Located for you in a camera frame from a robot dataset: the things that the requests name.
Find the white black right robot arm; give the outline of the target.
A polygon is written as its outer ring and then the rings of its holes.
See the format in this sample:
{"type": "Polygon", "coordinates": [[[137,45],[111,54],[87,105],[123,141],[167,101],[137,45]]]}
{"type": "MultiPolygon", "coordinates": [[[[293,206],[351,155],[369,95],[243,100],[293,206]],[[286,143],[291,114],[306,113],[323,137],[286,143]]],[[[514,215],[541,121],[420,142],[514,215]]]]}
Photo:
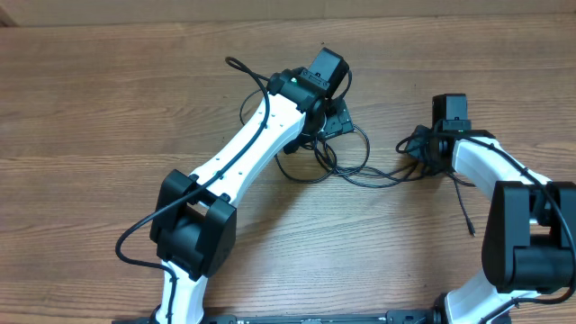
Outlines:
{"type": "Polygon", "coordinates": [[[481,270],[440,297],[438,323],[508,323],[522,303],[555,305],[575,293],[575,184],[555,182],[513,158],[468,117],[465,94],[432,99],[432,124],[397,150],[432,175],[467,177],[490,200],[481,270]]]}

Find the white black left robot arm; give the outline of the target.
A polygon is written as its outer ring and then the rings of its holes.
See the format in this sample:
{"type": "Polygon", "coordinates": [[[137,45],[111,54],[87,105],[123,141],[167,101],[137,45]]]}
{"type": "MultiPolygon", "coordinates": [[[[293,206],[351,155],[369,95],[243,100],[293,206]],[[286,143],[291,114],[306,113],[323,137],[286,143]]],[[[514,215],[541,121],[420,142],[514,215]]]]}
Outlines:
{"type": "Polygon", "coordinates": [[[261,104],[230,142],[190,175],[173,170],[163,181],[150,238],[165,268],[162,302],[153,323],[199,323],[210,276],[236,240],[237,208],[265,166],[352,131],[344,97],[349,65],[324,48],[309,67],[286,69],[260,86],[261,104]]]}

